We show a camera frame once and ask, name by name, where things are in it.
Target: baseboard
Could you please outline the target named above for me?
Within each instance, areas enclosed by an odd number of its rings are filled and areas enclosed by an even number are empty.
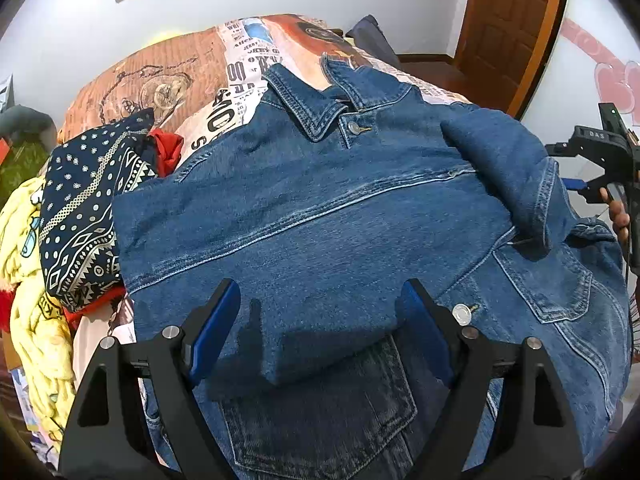
[[[443,61],[453,64],[453,58],[449,54],[398,54],[400,63],[421,63],[425,61]]]

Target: wooden floor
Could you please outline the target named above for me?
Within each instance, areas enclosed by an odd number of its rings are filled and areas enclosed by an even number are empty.
[[[490,86],[472,82],[460,70],[445,61],[402,63],[402,70],[445,90],[462,94],[481,107],[499,108]]]

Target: silver screw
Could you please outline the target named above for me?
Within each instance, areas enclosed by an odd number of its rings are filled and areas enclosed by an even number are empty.
[[[180,333],[180,327],[175,325],[165,326],[162,329],[162,337],[166,339],[173,339]]]
[[[462,336],[466,339],[478,339],[478,329],[473,326],[465,326],[462,329]]]
[[[116,342],[116,340],[111,337],[110,335],[108,335],[107,337],[103,337],[100,340],[100,347],[104,348],[105,350],[108,350],[109,348],[111,348],[114,343]]]
[[[542,341],[537,337],[527,337],[527,346],[533,350],[540,350],[542,348]]]

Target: gray cloth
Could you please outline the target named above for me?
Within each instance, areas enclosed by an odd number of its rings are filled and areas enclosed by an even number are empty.
[[[401,69],[398,56],[396,56],[396,53],[382,33],[378,22],[371,14],[356,23],[353,28],[347,32],[346,36],[347,38],[353,38],[358,48],[361,48],[373,57],[377,57],[398,70]]]

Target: door frame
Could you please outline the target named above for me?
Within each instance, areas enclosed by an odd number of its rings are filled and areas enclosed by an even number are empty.
[[[462,56],[466,48],[466,40],[471,31],[471,24],[473,20],[473,10],[476,0],[467,0],[465,17],[462,21],[462,29],[460,30],[460,38],[458,40],[458,47],[456,48],[456,54],[453,59],[453,65],[460,70],[462,65]],[[522,75],[520,84],[516,90],[516,93],[509,104],[507,113],[520,119],[524,114],[524,111],[529,105],[533,92],[535,92],[540,78],[545,70],[546,64],[551,56],[551,51],[556,43],[562,18],[564,17],[564,10],[566,7],[566,0],[548,0],[545,9],[545,15],[540,25],[540,32],[536,44],[533,47],[531,58],[527,63],[527,67]]]

